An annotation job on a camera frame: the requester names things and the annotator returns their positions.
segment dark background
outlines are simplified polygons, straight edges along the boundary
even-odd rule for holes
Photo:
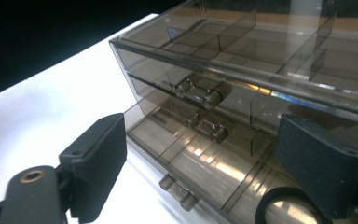
[[[0,1],[0,91],[183,1]]]

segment smoked plastic storage box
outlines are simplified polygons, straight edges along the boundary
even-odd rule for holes
[[[277,162],[284,114],[358,146],[358,17],[334,2],[186,1],[110,41],[137,100],[128,142],[185,210],[255,223],[270,190],[301,189]],[[318,221],[290,199],[266,219]]]

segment plastic drawer organizer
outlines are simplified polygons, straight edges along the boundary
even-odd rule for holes
[[[358,18],[333,2],[187,1],[110,41],[138,102],[128,141],[168,172],[160,185],[185,210],[203,200],[255,223],[267,192],[300,189],[275,156],[283,114],[358,145]],[[266,219],[318,220],[290,198]]]

